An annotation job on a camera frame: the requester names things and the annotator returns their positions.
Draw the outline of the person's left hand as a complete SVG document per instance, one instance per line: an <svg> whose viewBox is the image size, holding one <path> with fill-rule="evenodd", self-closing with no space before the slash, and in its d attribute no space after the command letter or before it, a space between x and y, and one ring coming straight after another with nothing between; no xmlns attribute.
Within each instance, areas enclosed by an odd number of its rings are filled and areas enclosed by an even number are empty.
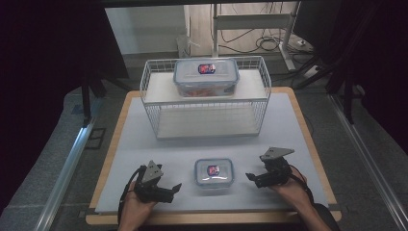
<svg viewBox="0 0 408 231"><path fill-rule="evenodd" d="M128 192L124 200L120 223L140 223L148 219L156 202L143 203L134 192Z"/></svg>

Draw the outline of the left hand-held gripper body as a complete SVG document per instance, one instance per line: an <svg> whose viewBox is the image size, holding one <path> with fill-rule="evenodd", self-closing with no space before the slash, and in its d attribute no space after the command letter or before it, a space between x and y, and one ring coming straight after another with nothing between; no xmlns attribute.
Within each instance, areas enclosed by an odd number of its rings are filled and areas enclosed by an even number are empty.
<svg viewBox="0 0 408 231"><path fill-rule="evenodd" d="M139 176L134 186L134 192L141 202L172 202L174 198L172 189L164 189L158 186L163 175L162 170L153 161L150 161L147 166L139 168Z"/></svg>

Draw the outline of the black stand legs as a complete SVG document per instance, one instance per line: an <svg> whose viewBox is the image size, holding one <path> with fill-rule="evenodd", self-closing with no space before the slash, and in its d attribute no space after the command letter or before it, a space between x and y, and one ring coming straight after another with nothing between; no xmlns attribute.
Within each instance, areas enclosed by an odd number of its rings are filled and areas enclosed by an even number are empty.
<svg viewBox="0 0 408 231"><path fill-rule="evenodd" d="M83 112L84 112L84 122L83 122L84 127L87 127L90 124L91 119L92 119L89 93L92 92L97 98L105 97L107 94L107 90L103 85L104 80L126 91L130 91L132 89L130 86L126 85L125 83L101 71L97 71L94 74L85 74L82 77L82 86L81 86Z"/></svg>
<svg viewBox="0 0 408 231"><path fill-rule="evenodd" d="M364 0L363 6L356 14L357 19L343 30L336 41L329 44L329 48L335 55L334 61L322 70L319 70L309 79L293 87L295 90L301 90L315 83L317 80L331 75L325 89L329 94L335 94L341 87L344 87L343 112L350 124L354 123L352 118L352 100L354 98L354 64L352 63L352 55L362 39L363 34L368 29L374 15L378 11L379 6L380 1Z"/></svg>

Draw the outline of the white metal stand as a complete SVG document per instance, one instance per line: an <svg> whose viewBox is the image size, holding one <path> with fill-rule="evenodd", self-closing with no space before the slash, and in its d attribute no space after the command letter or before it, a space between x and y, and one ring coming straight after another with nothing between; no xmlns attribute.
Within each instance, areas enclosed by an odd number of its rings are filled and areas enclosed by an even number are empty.
<svg viewBox="0 0 408 231"><path fill-rule="evenodd" d="M298 13L300 2L296 1L289 13L279 14L218 14L217 4L213 5L213 49L212 57L218 57L218 31L243 30L243 29L285 29L283 40L278 43L279 51L289 71L295 71L293 60L288 52L288 44L293 31L294 22Z"/></svg>

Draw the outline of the black floor plate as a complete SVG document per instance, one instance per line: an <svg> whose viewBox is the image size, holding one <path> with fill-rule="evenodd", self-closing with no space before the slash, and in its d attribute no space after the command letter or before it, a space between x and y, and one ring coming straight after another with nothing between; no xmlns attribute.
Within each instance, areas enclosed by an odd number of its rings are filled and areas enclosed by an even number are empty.
<svg viewBox="0 0 408 231"><path fill-rule="evenodd" d="M86 144L86 149L97 150L100 149L105 137L105 128L93 128L89 134Z"/></svg>

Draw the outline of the aluminium floor rail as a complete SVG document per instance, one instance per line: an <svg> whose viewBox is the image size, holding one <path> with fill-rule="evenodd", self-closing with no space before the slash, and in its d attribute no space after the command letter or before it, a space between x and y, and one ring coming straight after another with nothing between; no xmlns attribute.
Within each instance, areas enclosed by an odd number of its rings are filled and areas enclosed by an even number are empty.
<svg viewBox="0 0 408 231"><path fill-rule="evenodd" d="M396 196L395 191L392 189L392 187L380 171L380 168L371 156L355 125L351 124L344 115L344 106L342 105L340 99L336 95L329 95L328 98L330 99L346 133L350 137L358 156L362 160L362 163L365 166L365 169L367 170L371 181L373 182L374 186L382 197L388 211L390 212L390 215L393 218L398 230L408 231L408 213L403 208L402 203Z"/></svg>
<svg viewBox="0 0 408 231"><path fill-rule="evenodd" d="M70 149L70 152L65 160L60 175L40 213L34 231L50 230L66 190L70 184L73 173L75 172L83 150L85 149L92 128L93 125L89 124L80 129L79 134L77 135L75 142L73 143L72 148Z"/></svg>

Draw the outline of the person's right hand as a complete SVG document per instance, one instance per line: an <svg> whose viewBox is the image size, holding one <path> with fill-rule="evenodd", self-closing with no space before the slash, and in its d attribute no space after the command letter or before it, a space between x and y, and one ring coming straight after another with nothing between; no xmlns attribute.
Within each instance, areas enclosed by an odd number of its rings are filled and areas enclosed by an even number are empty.
<svg viewBox="0 0 408 231"><path fill-rule="evenodd" d="M275 185L270 188L278 193L289 205L293 207L295 203L310 201L305 190L307 178L303 176L295 167L291 167L293 177L283 185Z"/></svg>

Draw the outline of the large clear food container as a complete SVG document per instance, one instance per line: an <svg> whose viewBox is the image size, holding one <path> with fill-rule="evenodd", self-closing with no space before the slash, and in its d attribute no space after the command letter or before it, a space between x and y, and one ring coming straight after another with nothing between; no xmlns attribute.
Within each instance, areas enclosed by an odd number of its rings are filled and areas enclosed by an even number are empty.
<svg viewBox="0 0 408 231"><path fill-rule="evenodd" d="M182 97L229 97L240 81L231 58L196 58L176 62L173 83Z"/></svg>

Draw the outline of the white wire shelf rack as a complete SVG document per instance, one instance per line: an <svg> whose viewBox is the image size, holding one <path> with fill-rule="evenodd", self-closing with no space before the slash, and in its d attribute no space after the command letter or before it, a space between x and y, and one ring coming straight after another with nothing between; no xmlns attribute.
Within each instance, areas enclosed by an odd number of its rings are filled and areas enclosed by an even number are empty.
<svg viewBox="0 0 408 231"><path fill-rule="evenodd" d="M260 56L231 58L240 81L229 97L182 97L173 83L175 60L145 64L140 97L158 139L256 136L267 110L271 80Z"/></svg>

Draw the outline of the dark curtain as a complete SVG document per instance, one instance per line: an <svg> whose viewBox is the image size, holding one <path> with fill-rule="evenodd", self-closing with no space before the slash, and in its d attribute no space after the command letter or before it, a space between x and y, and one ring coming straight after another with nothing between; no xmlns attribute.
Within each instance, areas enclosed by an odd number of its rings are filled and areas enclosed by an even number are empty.
<svg viewBox="0 0 408 231"><path fill-rule="evenodd" d="M303 0L293 31L324 64L345 62L327 89L361 87L364 107L408 154L408 0Z"/></svg>
<svg viewBox="0 0 408 231"><path fill-rule="evenodd" d="M106 10L88 0L0 0L0 215L37 161L64 97L128 73Z"/></svg>

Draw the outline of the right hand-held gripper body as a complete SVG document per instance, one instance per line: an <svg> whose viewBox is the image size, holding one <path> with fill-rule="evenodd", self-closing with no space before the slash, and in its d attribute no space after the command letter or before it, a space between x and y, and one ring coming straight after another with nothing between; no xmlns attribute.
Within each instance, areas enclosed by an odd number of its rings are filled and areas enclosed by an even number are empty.
<svg viewBox="0 0 408 231"><path fill-rule="evenodd" d="M256 177L255 185L258 188L264 188L287 183L292 170L284 156L292 153L294 153L293 149L270 147L260 157L267 172Z"/></svg>

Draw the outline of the small clear food container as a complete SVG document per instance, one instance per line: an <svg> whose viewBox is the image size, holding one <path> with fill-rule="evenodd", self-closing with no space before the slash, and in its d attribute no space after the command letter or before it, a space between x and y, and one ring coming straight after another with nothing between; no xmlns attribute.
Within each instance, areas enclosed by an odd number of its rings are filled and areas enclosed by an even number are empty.
<svg viewBox="0 0 408 231"><path fill-rule="evenodd" d="M194 164L196 185L202 189L229 188L235 179L230 159L200 159Z"/></svg>

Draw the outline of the white floor adapter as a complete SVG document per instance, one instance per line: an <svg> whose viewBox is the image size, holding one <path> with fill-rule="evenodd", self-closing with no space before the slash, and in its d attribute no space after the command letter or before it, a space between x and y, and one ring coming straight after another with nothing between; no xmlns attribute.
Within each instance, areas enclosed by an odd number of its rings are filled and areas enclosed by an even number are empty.
<svg viewBox="0 0 408 231"><path fill-rule="evenodd" d="M307 51L307 52L314 51L314 47L309 42L307 42L305 39L298 39L295 44L302 51Z"/></svg>

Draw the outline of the white power strip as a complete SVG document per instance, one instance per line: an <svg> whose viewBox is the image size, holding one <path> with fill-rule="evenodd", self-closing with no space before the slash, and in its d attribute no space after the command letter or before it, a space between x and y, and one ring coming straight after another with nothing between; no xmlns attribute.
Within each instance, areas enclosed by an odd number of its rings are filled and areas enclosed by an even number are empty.
<svg viewBox="0 0 408 231"><path fill-rule="evenodd" d="M308 79L320 71L320 67L318 65L313 65L309 70L307 70L303 76Z"/></svg>

